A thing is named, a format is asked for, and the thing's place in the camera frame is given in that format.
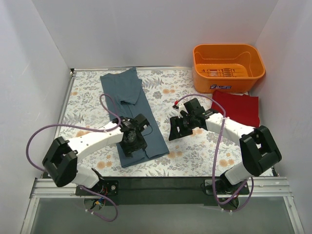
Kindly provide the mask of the blue-grey t-shirt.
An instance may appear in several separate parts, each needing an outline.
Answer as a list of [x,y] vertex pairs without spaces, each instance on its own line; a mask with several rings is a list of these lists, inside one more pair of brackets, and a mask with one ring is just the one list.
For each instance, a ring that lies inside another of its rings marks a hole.
[[143,131],[147,143],[145,150],[140,149],[126,157],[121,146],[117,144],[122,168],[137,165],[169,153],[169,149],[154,118],[148,100],[142,88],[142,80],[137,76],[136,68],[119,74],[106,74],[100,77],[103,92],[112,99],[106,98],[107,108],[122,117],[135,118],[142,114],[147,118],[152,131]]

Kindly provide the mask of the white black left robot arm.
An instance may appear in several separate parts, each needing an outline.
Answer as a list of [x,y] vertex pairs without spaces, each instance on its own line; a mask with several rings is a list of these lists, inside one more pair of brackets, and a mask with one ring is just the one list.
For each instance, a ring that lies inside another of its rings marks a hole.
[[71,139],[58,137],[53,140],[42,164],[57,187],[70,183],[100,192],[104,178],[95,169],[80,167],[78,164],[94,152],[119,144],[126,156],[147,148],[142,135],[150,126],[147,118],[139,114],[135,118],[118,117],[98,132],[92,132]]

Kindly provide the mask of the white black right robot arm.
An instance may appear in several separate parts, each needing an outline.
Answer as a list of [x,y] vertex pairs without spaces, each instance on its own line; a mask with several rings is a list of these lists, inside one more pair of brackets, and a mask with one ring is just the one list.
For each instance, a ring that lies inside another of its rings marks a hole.
[[205,110],[197,98],[181,106],[175,103],[173,108],[178,111],[178,116],[170,118],[170,141],[192,135],[193,129],[200,128],[218,133],[240,147],[241,163],[222,173],[210,185],[213,191],[232,192],[246,179],[263,174],[282,159],[270,130],[265,126],[246,126],[225,118],[214,109]]

